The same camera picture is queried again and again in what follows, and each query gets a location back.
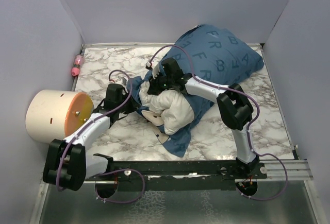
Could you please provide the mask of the white pillow with red logo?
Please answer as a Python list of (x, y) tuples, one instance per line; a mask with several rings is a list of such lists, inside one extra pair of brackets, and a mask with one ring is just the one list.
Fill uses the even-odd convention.
[(139, 92), (141, 104), (147, 108), (141, 111), (144, 118), (157, 127), (163, 126), (167, 135), (173, 135), (193, 122), (194, 111), (182, 93), (165, 90), (159, 95), (150, 95), (147, 93), (149, 87), (150, 84), (144, 82)]

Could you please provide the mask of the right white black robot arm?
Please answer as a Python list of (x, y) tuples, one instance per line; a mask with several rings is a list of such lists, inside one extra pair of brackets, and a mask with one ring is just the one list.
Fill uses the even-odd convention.
[(237, 173), (242, 178), (249, 178), (255, 173), (259, 156), (252, 145), (249, 125), (253, 120), (253, 107), (241, 86), (215, 84), (205, 81), (192, 73), (184, 73), (173, 58), (165, 59), (161, 64), (151, 68), (148, 77), (148, 93), (159, 95), (164, 90), (176, 90), (185, 95), (204, 98), (218, 105), (222, 122), (232, 130), (237, 148)]

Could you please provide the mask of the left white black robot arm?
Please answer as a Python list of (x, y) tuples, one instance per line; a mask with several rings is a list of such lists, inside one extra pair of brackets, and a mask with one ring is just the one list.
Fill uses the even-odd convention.
[(90, 118), (73, 134), (63, 140), (54, 139), (48, 146), (42, 180), (55, 185), (59, 191), (77, 191), (83, 182), (98, 175), (103, 180), (113, 176), (114, 167), (109, 156), (86, 155), (91, 145), (105, 133), (120, 114), (130, 114), (137, 106), (126, 87), (110, 83), (105, 98), (93, 110)]

